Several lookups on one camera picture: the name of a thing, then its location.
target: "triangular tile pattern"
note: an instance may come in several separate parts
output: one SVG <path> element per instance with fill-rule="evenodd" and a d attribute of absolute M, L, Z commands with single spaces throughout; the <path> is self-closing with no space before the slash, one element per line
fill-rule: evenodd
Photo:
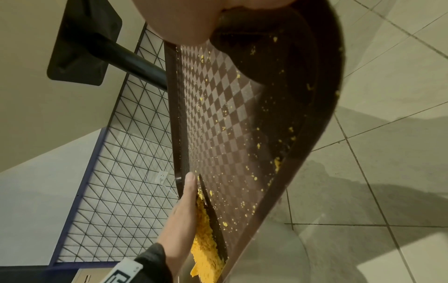
<path fill-rule="evenodd" d="M 138 55 L 165 69 L 150 30 Z M 178 201 L 172 154 L 166 93 L 130 75 L 57 262 L 121 261 L 154 243 Z"/>

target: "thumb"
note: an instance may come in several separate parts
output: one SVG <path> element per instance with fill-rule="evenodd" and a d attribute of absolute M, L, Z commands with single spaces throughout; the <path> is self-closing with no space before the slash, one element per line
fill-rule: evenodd
<path fill-rule="evenodd" d="M 189 172 L 185 176 L 185 186 L 183 187 L 183 193 L 194 196 L 196 196 L 197 194 L 197 180 L 196 176 L 192 172 Z"/>

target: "beige wall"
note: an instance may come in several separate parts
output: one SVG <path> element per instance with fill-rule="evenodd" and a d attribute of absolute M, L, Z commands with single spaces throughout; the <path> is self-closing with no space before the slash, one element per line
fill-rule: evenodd
<path fill-rule="evenodd" d="M 107 125 L 125 73 L 101 86 L 52 81 L 47 66 L 66 0 L 4 0 L 0 9 L 0 172 Z M 130 0 L 110 0 L 118 43 L 134 51 L 144 20 Z"/>

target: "electrical outlet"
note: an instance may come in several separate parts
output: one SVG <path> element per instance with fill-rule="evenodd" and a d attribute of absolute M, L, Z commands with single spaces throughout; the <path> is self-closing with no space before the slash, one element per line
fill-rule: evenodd
<path fill-rule="evenodd" d="M 168 176 L 168 172 L 166 172 L 166 171 L 159 171 L 159 173 L 155 177 L 154 182 L 156 184 L 162 185 L 163 182 L 165 182 L 165 179 L 167 178 L 167 176 Z"/>

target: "checkered pattern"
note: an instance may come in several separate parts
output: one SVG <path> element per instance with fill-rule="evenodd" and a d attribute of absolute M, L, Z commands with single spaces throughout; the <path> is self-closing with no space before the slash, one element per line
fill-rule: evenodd
<path fill-rule="evenodd" d="M 163 50 L 145 30 L 138 54 L 165 68 Z M 57 262 L 121 261 L 154 243 L 178 200 L 172 155 L 167 94 L 129 76 Z"/>
<path fill-rule="evenodd" d="M 178 86 L 185 93 L 189 168 L 204 180 L 230 255 L 270 188 L 274 159 L 283 159 L 292 144 L 294 134 L 288 128 L 300 120 L 297 103 L 281 91 L 274 97 L 275 89 L 250 80 L 209 42 L 176 50 L 181 58 L 177 69 L 183 74 Z M 280 120 L 290 124 L 273 125 L 278 119 L 265 115 L 276 103 L 283 107 Z"/>

